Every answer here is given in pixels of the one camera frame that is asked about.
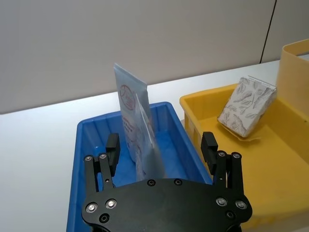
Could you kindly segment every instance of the printed logo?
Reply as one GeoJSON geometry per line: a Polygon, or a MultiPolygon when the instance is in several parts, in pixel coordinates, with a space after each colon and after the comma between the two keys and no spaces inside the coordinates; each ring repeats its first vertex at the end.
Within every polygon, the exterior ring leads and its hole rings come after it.
{"type": "Polygon", "coordinates": [[[130,90],[128,86],[122,85],[120,87],[120,97],[121,97],[122,103],[126,106],[128,110],[135,109],[135,99],[134,99],[132,91],[130,90]]]}

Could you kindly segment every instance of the white wall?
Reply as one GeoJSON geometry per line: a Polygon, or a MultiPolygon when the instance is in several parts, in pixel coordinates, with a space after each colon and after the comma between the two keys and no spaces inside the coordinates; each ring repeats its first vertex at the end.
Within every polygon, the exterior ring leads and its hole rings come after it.
{"type": "Polygon", "coordinates": [[[309,38],[309,0],[277,0],[263,62],[280,58],[282,47],[309,38]]]}
{"type": "Polygon", "coordinates": [[[0,113],[260,61],[274,0],[2,0],[0,113]]]}

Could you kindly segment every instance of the table surface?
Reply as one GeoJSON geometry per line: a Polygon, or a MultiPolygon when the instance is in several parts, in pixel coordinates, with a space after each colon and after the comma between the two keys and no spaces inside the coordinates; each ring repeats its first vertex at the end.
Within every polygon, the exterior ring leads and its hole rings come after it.
{"type": "MultiPolygon", "coordinates": [[[[149,101],[172,103],[182,120],[181,96],[245,75],[275,84],[278,67],[274,61],[150,85],[149,101]]],[[[118,110],[114,92],[0,115],[0,231],[65,231],[77,124],[118,110]]]]}

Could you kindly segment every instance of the leaf pattern box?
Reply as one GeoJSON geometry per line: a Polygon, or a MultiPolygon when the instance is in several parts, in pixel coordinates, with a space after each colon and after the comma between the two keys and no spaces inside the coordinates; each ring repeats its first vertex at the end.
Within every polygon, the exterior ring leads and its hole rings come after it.
{"type": "Polygon", "coordinates": [[[242,77],[218,121],[245,138],[275,100],[276,95],[275,86],[251,76],[242,77]]]}

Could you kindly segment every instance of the yellow bin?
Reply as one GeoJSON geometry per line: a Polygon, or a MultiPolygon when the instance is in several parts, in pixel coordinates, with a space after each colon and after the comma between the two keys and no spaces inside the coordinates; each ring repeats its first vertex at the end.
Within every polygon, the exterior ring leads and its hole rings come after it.
{"type": "Polygon", "coordinates": [[[309,53],[309,39],[282,48],[277,78],[278,95],[309,116],[309,60],[298,54],[309,53]]]}
{"type": "Polygon", "coordinates": [[[201,135],[211,131],[219,149],[242,154],[245,195],[253,216],[243,228],[309,210],[309,118],[276,99],[253,131],[259,140],[239,141],[217,121],[236,85],[180,98],[185,130],[200,151],[201,135]]]}

